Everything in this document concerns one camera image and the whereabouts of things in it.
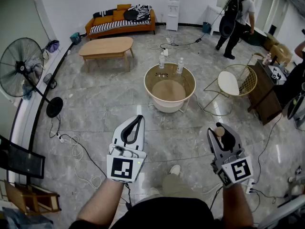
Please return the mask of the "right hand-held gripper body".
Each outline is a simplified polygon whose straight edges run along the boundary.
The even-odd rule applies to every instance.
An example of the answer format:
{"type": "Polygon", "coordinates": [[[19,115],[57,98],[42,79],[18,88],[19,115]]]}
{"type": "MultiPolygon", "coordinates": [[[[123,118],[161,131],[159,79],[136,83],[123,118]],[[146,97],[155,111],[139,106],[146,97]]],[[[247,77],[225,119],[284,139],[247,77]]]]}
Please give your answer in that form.
{"type": "Polygon", "coordinates": [[[228,157],[214,158],[211,166],[225,188],[241,183],[253,176],[251,158],[246,156],[243,148],[229,154],[228,157]]]}

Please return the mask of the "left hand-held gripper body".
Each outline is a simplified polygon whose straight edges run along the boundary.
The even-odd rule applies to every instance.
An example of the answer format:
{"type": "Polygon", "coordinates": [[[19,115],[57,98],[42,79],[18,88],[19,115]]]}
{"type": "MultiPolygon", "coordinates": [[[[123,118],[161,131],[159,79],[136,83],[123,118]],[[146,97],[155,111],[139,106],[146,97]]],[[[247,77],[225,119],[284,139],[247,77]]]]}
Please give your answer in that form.
{"type": "Polygon", "coordinates": [[[144,165],[147,154],[116,144],[109,145],[109,152],[107,155],[107,178],[124,183],[134,183],[144,165]]]}

